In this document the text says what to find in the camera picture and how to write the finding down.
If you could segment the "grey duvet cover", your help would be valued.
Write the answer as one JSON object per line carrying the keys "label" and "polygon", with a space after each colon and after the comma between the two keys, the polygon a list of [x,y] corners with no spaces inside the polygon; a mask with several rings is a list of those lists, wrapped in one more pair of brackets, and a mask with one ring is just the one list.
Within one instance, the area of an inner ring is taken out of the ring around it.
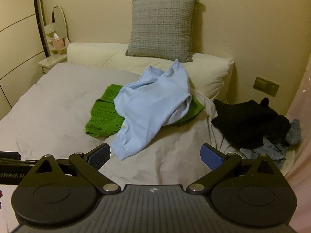
{"label": "grey duvet cover", "polygon": [[[68,158],[75,152],[87,153],[101,143],[111,143],[113,136],[97,139],[85,133],[91,108],[109,85],[138,79],[138,74],[125,70],[56,65],[1,120],[1,150],[17,151],[23,160],[45,154]],[[224,154],[236,153],[237,149],[211,124],[216,116],[214,104],[197,91],[195,96],[206,108],[193,121],[163,127],[146,149],[125,160],[111,155],[101,173],[120,186],[187,186],[209,172],[200,159],[203,144]]]}

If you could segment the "white bedside table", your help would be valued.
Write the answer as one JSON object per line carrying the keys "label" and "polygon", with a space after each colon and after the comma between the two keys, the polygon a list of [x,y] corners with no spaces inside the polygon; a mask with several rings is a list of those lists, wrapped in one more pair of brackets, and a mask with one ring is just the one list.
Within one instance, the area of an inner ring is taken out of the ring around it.
{"label": "white bedside table", "polygon": [[67,54],[59,55],[51,55],[41,61],[38,62],[38,66],[41,68],[43,73],[48,73],[56,64],[66,62]]}

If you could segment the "light blue sweatshirt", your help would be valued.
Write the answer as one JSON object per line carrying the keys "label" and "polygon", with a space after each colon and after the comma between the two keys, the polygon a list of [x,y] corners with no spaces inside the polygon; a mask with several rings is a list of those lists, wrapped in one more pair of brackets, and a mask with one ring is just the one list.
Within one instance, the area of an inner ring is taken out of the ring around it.
{"label": "light blue sweatshirt", "polygon": [[124,118],[111,144],[118,159],[137,154],[162,126],[182,119],[191,100],[188,74],[178,60],[166,71],[149,66],[136,82],[124,85],[114,99]]}

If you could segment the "pink box on nightstand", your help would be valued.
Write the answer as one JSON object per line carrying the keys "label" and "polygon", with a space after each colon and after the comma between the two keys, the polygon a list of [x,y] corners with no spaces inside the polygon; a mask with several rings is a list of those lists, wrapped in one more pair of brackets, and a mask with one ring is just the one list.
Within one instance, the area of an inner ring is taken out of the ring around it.
{"label": "pink box on nightstand", "polygon": [[65,48],[65,38],[62,37],[62,38],[55,39],[53,41],[53,46],[55,50],[61,50],[62,48]]}

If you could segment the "grey-blue garment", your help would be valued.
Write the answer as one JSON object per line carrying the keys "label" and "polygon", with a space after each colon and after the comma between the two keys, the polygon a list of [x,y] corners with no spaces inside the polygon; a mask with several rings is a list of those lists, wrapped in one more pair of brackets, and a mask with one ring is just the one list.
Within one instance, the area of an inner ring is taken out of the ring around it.
{"label": "grey-blue garment", "polygon": [[273,144],[267,138],[264,137],[264,144],[256,149],[240,149],[240,152],[247,159],[256,159],[260,154],[267,154],[276,166],[281,169],[286,161],[286,155],[289,146],[298,145],[301,142],[301,124],[298,119],[294,119],[291,122],[291,128],[286,134],[285,142],[286,145],[281,145],[280,143]]}

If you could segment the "green knitted sweater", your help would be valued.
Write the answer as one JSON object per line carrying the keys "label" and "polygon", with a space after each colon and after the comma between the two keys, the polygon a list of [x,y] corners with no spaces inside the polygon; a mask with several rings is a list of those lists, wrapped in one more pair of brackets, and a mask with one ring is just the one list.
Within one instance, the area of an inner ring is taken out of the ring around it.
{"label": "green knitted sweater", "polygon": [[[101,98],[95,101],[90,111],[91,118],[85,124],[85,133],[87,135],[94,138],[109,137],[120,130],[125,118],[117,113],[114,99],[121,88],[121,85],[111,84]],[[205,106],[193,97],[187,114],[172,125],[183,126],[195,119],[204,109]]]}

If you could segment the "oval standing mirror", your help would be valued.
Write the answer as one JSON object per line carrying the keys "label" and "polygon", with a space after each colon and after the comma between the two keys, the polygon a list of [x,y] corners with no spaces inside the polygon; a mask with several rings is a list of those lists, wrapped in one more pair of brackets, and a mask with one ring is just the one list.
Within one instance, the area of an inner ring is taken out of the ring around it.
{"label": "oval standing mirror", "polygon": [[68,39],[67,23],[64,12],[59,5],[54,6],[52,9],[52,25],[55,34],[59,38],[63,38],[65,46],[68,46],[70,41]]}

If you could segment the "long white bolster pillow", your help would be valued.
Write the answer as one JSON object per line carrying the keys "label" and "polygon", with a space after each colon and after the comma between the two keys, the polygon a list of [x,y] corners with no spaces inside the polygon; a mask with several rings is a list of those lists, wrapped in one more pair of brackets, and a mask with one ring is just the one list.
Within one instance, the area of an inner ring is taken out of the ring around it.
{"label": "long white bolster pillow", "polygon": [[[165,71],[173,63],[161,58],[127,56],[127,49],[127,44],[119,43],[70,43],[67,48],[67,61],[89,67],[128,70],[140,75],[148,66]],[[234,65],[232,59],[195,53],[191,62],[182,65],[189,75],[191,88],[211,100],[227,102]]]}

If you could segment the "white sliding wardrobe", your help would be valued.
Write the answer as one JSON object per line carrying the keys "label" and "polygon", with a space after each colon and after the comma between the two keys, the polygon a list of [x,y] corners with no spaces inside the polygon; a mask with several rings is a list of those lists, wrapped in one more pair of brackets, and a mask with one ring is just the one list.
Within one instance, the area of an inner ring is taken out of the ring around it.
{"label": "white sliding wardrobe", "polygon": [[43,75],[34,0],[1,0],[1,117]]}

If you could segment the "wall switch plate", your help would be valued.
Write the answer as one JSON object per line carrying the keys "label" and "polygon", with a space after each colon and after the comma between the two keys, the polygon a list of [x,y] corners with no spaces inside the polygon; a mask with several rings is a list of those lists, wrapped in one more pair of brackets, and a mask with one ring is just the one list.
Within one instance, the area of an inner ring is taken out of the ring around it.
{"label": "wall switch plate", "polygon": [[279,84],[271,82],[262,77],[256,77],[253,88],[267,95],[275,97],[279,90]]}

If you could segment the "black garment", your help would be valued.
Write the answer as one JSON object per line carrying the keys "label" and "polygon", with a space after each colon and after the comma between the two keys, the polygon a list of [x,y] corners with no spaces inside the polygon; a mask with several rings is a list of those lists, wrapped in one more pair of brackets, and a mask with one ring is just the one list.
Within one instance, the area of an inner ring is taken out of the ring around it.
{"label": "black garment", "polygon": [[211,123],[235,147],[253,150],[264,144],[282,143],[291,128],[290,121],[269,107],[269,99],[240,104],[226,104],[214,100],[217,116]]}

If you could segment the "grey checked cushion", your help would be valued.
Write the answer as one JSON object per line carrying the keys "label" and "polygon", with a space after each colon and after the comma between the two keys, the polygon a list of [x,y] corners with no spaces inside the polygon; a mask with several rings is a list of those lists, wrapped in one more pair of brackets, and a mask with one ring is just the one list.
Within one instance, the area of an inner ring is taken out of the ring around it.
{"label": "grey checked cushion", "polygon": [[127,56],[191,62],[192,25],[199,0],[132,0]]}

